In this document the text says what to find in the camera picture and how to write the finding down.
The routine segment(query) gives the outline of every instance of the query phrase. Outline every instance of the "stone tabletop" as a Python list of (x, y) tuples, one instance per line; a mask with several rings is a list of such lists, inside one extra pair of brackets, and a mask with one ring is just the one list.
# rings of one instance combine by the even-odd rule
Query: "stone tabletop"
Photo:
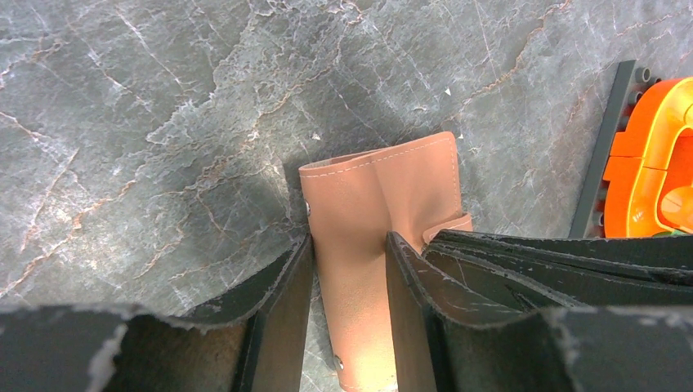
[[(0, 304), (179, 314), (306, 229), (297, 168), (458, 137), (475, 228), (564, 237), (619, 61), (693, 75), (693, 2), (9, 0)], [(302, 390), (338, 390), (314, 290)]]

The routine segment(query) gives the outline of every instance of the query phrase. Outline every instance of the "marble surface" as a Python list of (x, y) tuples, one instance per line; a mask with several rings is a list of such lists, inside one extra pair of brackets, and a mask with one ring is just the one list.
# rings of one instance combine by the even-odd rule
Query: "marble surface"
[[(563, 237), (615, 67), (693, 74), (693, 2), (8, 0), (0, 304), (179, 314), (306, 229), (297, 168), (459, 136), (478, 230)], [(302, 390), (338, 390), (318, 288)]]

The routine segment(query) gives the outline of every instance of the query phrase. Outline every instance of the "orange plastic toy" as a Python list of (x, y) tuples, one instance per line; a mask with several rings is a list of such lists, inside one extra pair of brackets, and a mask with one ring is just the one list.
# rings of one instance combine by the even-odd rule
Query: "orange plastic toy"
[(658, 82), (639, 97), (602, 179), (607, 238), (693, 234), (693, 78)]

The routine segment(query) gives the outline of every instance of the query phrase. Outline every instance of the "toy vehicle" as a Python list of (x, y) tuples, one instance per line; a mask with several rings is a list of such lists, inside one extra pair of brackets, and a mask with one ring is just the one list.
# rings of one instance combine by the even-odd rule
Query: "toy vehicle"
[(627, 61), (617, 71), (570, 236), (662, 233), (693, 234), (693, 78), (662, 81)]

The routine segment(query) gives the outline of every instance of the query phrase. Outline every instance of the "leather pouch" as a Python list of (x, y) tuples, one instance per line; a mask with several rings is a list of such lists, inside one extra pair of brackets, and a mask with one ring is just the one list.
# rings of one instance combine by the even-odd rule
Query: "leather pouch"
[(299, 169), (340, 386), (396, 389), (385, 236), (419, 252), (439, 230), (472, 230), (457, 149), (442, 132)]

